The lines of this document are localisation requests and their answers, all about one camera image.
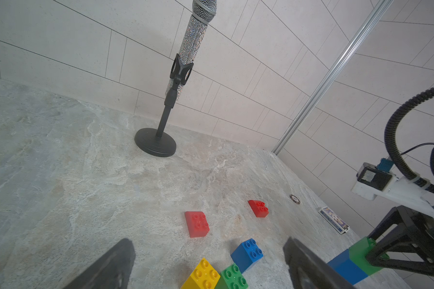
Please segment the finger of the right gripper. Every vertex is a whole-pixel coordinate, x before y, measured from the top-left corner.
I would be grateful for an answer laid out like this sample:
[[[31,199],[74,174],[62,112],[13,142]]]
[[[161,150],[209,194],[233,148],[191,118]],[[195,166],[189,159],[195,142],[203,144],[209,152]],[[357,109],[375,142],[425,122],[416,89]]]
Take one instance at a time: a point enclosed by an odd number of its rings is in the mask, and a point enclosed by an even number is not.
[[[421,213],[401,205],[392,208],[367,237],[383,246],[421,246],[425,242],[423,221]]]
[[[365,259],[374,267],[434,277],[434,246],[417,246],[409,242],[379,243],[365,255]]]

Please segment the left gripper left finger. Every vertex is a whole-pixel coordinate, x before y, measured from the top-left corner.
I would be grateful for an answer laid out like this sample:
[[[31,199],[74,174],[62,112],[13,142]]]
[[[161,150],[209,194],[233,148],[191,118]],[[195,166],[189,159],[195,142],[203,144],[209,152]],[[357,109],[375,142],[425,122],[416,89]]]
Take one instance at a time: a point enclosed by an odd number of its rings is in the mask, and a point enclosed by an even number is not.
[[[133,242],[123,238],[65,289],[126,289],[135,258]]]

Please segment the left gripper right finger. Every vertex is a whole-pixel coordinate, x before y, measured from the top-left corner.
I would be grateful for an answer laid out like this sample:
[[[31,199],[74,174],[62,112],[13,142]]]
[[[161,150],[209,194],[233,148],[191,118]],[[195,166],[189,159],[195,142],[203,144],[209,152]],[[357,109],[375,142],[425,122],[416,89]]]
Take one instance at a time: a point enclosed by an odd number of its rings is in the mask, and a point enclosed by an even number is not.
[[[283,246],[283,253],[295,289],[354,288],[296,238],[288,238]]]

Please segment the blue small lego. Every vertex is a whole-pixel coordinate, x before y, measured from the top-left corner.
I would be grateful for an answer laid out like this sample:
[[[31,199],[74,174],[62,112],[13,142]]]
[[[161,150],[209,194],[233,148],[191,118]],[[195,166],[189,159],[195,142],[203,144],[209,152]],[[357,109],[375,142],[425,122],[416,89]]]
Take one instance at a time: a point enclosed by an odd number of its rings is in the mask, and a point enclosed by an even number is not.
[[[368,278],[368,275],[350,259],[349,249],[340,253],[327,264],[351,285]]]
[[[243,274],[261,260],[264,257],[264,253],[258,247],[257,242],[251,238],[242,242],[230,256]]]

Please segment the red small lego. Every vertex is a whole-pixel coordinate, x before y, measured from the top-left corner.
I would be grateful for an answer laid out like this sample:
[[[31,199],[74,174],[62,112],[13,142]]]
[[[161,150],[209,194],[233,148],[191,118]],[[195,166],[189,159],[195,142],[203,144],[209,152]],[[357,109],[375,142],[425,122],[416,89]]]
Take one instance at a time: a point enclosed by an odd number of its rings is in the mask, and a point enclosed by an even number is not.
[[[266,207],[265,202],[249,200],[248,203],[256,217],[265,218],[269,214],[269,209]]]
[[[210,231],[206,215],[202,211],[184,213],[190,238],[205,237]]]

